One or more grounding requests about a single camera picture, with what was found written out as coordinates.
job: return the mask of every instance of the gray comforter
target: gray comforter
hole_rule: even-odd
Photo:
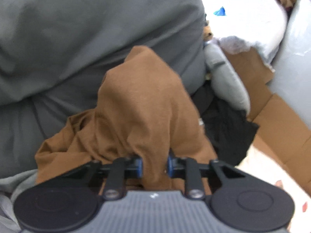
[[[193,93],[206,73],[203,22],[201,0],[0,0],[0,178],[36,168],[42,141],[96,105],[105,72],[134,45]]]

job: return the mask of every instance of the cardboard box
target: cardboard box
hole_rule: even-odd
[[[266,83],[273,73],[256,50],[227,58],[243,81],[251,100],[248,119],[260,125],[254,146],[273,158],[311,196],[311,131]]]

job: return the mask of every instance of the blue plastic piece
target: blue plastic piece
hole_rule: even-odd
[[[172,156],[169,154],[168,158],[167,158],[167,169],[166,169],[166,172],[167,172],[167,175],[172,178],[173,177],[173,171],[174,171],[174,168],[173,168],[173,163],[172,163]]]
[[[216,15],[216,16],[226,16],[225,8],[221,7],[220,10],[214,12],[214,15]]]
[[[142,158],[139,158],[138,159],[138,169],[137,169],[137,172],[138,172],[138,178],[142,178]]]

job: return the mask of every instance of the metal bolt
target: metal bolt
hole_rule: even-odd
[[[116,199],[118,198],[120,193],[117,190],[109,189],[105,192],[105,196],[109,199]]]
[[[199,199],[199,198],[202,198],[204,196],[204,192],[202,190],[199,190],[199,189],[192,189],[189,192],[189,196],[191,198],[194,198],[194,199]]]

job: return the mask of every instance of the brown cloth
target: brown cloth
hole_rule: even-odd
[[[165,173],[169,149],[176,156],[208,163],[216,154],[199,125],[199,113],[179,76],[145,46],[104,77],[95,109],[68,118],[66,126],[38,150],[37,183],[92,159],[143,159],[146,190],[183,189]]]
[[[210,22],[208,20],[206,20],[205,22],[205,26],[203,28],[203,41],[210,41],[213,39],[213,33],[210,27]]]

